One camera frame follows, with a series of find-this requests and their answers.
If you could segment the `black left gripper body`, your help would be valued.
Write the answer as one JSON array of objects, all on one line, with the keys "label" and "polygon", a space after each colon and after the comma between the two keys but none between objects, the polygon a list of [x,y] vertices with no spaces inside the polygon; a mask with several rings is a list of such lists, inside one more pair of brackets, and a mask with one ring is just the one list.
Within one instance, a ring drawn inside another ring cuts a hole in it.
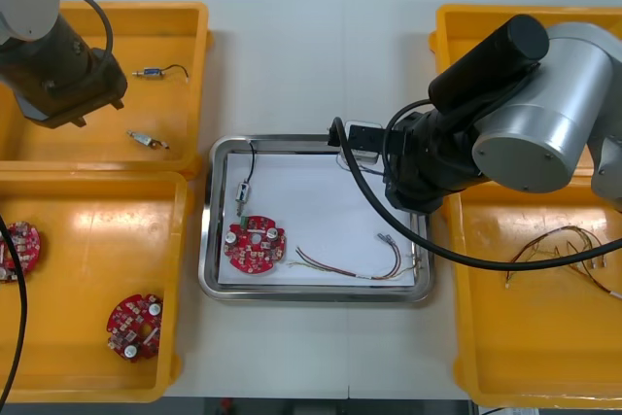
[{"label": "black left gripper body", "polygon": [[28,91],[15,90],[14,97],[22,115],[40,126],[58,128],[74,118],[85,118],[105,106],[112,106],[115,98],[122,100],[127,91],[127,79],[115,57],[104,57],[103,50],[94,49],[91,63],[92,69],[71,85],[40,84]]}]

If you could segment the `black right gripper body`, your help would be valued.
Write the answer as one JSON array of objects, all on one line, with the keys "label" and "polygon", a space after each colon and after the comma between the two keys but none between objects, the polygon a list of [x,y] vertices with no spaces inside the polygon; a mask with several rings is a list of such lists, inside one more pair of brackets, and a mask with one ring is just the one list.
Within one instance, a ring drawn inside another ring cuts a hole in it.
[{"label": "black right gripper body", "polygon": [[405,153],[407,127],[423,117],[416,111],[397,111],[389,120],[382,139],[385,195],[401,211],[430,215],[439,209],[446,192],[427,180]]}]

